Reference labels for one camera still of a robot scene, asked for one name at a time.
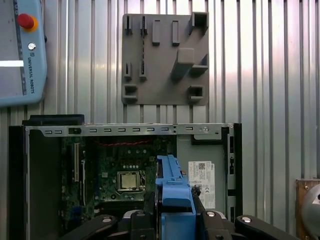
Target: motherboard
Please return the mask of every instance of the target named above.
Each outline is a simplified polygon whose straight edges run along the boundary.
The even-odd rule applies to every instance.
[[[61,144],[61,233],[99,214],[143,209],[156,189],[157,156],[177,152],[172,136],[66,137]]]

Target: gray plastic bracket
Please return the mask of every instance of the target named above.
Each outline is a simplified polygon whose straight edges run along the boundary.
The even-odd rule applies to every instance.
[[[209,101],[208,13],[125,14],[122,102],[206,105]]]

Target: label sticker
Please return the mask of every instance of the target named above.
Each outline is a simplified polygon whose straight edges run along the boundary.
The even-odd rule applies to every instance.
[[[205,209],[216,208],[215,165],[210,161],[190,161],[189,184],[200,189],[199,196]]]

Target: red button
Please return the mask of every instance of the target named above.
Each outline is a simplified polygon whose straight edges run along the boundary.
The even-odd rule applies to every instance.
[[[25,29],[32,29],[35,25],[35,21],[33,18],[25,13],[19,14],[17,17],[18,24]]]

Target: cable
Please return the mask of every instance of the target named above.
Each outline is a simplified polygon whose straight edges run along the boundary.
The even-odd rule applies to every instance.
[[[116,146],[135,146],[141,144],[148,144],[150,140],[145,141],[136,141],[136,142],[117,142],[117,143],[101,143],[99,141],[95,141],[99,146],[102,147],[116,147]]]

